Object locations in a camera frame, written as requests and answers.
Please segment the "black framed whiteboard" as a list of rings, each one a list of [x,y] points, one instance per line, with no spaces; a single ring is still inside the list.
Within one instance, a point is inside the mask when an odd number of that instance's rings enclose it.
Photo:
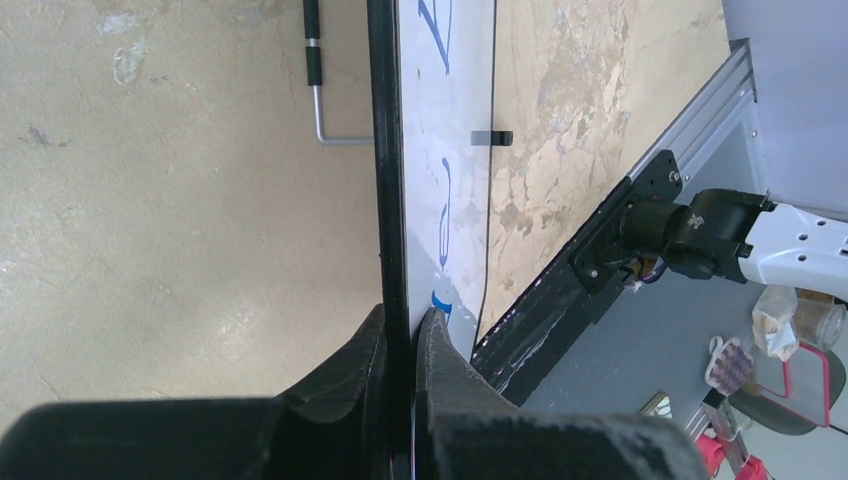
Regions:
[[[487,290],[495,146],[493,1],[367,5],[390,470],[413,477],[414,351],[442,310],[469,358]]]

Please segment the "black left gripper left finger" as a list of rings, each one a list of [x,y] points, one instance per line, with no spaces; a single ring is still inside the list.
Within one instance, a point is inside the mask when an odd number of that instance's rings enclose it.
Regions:
[[[5,479],[384,479],[384,309],[273,397],[52,403],[1,439]]]

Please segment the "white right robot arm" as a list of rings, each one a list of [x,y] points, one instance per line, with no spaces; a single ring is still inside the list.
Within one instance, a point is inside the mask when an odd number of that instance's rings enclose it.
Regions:
[[[693,280],[720,277],[847,299],[847,225],[764,195],[707,189],[688,205],[630,204],[625,248]]]

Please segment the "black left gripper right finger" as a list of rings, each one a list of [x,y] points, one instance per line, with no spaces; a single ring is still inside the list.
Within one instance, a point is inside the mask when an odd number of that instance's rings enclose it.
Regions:
[[[417,337],[416,479],[705,479],[694,442],[642,415],[537,414],[499,394],[458,353],[444,311]]]

